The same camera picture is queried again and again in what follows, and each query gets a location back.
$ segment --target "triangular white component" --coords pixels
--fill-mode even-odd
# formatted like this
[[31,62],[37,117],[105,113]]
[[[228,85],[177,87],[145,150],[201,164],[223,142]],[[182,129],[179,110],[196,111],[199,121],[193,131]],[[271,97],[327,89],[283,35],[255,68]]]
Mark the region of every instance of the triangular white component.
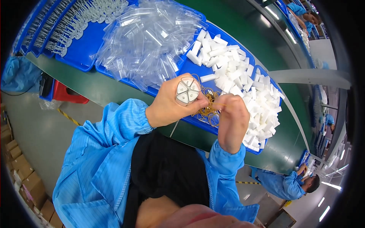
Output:
[[188,90],[188,88],[186,87],[186,85],[184,85],[184,83],[179,82],[179,84],[177,85],[177,93],[183,93],[186,92]]
[[176,98],[177,98],[179,101],[181,101],[181,102],[183,102],[183,103],[185,103],[185,104],[189,103],[188,93],[187,93],[187,92],[184,92],[184,93],[178,94],[178,95],[176,96]]
[[200,92],[200,86],[197,80],[194,80],[193,83],[190,86],[191,90]]
[[199,95],[199,92],[192,90],[189,90],[188,93],[189,93],[189,102],[194,101]]
[[192,77],[185,77],[185,78],[182,78],[181,80],[185,83],[185,85],[187,85],[188,87],[190,87],[190,85],[194,81],[194,78],[192,78]]

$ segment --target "bundle of components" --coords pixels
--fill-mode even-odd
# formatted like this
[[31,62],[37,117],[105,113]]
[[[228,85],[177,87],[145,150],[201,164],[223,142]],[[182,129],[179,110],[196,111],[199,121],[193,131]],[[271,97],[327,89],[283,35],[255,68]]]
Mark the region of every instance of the bundle of components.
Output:
[[214,74],[201,76],[202,83],[214,80],[222,94],[242,97],[250,113],[243,144],[256,152],[264,148],[266,140],[275,134],[275,127],[280,124],[277,113],[281,112],[280,98],[285,98],[273,86],[270,77],[263,75],[266,72],[256,67],[252,79],[254,66],[249,64],[246,53],[238,45],[228,45],[219,34],[212,38],[205,30],[200,31],[187,57],[193,63],[211,67],[214,71]]
[[118,81],[129,78],[141,91],[159,88],[176,77],[180,55],[201,28],[207,28],[201,15],[173,1],[139,1],[104,29],[95,65],[104,66]]
[[299,35],[301,36],[301,39],[303,40],[304,45],[306,46],[307,51],[310,54],[311,51],[310,51],[310,47],[309,47],[309,39],[308,39],[307,31],[303,30],[299,26],[298,21],[296,20],[296,18],[291,13],[289,14],[289,20],[292,22],[295,29],[298,31]]

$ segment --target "fluorescent light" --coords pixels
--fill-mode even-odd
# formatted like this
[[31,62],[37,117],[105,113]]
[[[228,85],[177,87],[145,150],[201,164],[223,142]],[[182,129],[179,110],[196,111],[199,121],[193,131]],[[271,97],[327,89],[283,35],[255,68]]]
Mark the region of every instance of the fluorescent light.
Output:
[[319,217],[319,221],[322,221],[322,219],[326,216],[327,212],[330,210],[330,206],[326,208],[326,210],[323,212],[323,214]]
[[331,184],[331,183],[326,183],[326,182],[323,182],[323,181],[322,181],[322,183],[323,183],[323,184],[325,184],[325,185],[331,186],[331,187],[333,187],[333,188],[336,188],[336,189],[338,189],[338,190],[341,190],[341,187],[340,187],[340,186],[333,185],[333,184]]
[[341,154],[341,157],[340,157],[340,160],[342,160],[343,158],[343,155],[345,154],[345,150],[342,151],[342,154]]
[[292,39],[292,42],[294,43],[294,44],[296,44],[296,41],[295,41],[295,39],[294,39],[294,37],[293,37],[293,35],[290,33],[290,31],[288,30],[288,29],[285,29],[285,32],[289,35],[289,37]]
[[320,205],[323,203],[324,197],[322,198],[322,200],[319,202],[318,207],[320,207]]
[[269,13],[274,16],[274,18],[279,20],[279,17],[269,7],[266,6],[265,9],[267,9],[269,11]]
[[348,167],[348,166],[349,166],[349,164],[347,164],[347,165],[345,165],[344,167],[342,167],[342,168],[338,169],[338,171],[341,171],[341,170],[343,170],[344,168],[346,168],[346,167]]
[[266,25],[266,27],[271,28],[271,23],[262,14],[260,15],[260,19]]

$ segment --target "yellow black hazard tape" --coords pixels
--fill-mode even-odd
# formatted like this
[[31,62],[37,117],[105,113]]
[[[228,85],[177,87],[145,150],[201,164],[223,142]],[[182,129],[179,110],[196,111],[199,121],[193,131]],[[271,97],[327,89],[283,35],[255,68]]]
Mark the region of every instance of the yellow black hazard tape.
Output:
[[73,118],[71,118],[69,115],[67,115],[66,113],[64,113],[63,111],[61,111],[59,108],[57,108],[57,111],[59,111],[62,115],[64,115],[67,119],[71,120],[74,124],[76,124],[77,126],[82,126],[82,124],[80,124],[79,122],[77,122],[76,120],[74,120]]
[[236,183],[250,183],[250,184],[254,184],[254,185],[261,185],[258,182],[247,182],[247,181],[236,181]]

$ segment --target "red stool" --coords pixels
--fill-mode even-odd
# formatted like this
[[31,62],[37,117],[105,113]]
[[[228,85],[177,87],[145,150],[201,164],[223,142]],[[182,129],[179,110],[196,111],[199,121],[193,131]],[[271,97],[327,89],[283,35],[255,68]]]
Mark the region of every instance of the red stool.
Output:
[[69,94],[67,92],[67,87],[57,80],[54,80],[53,99],[57,101],[69,101],[77,104],[86,104],[89,102],[89,99],[84,96]]

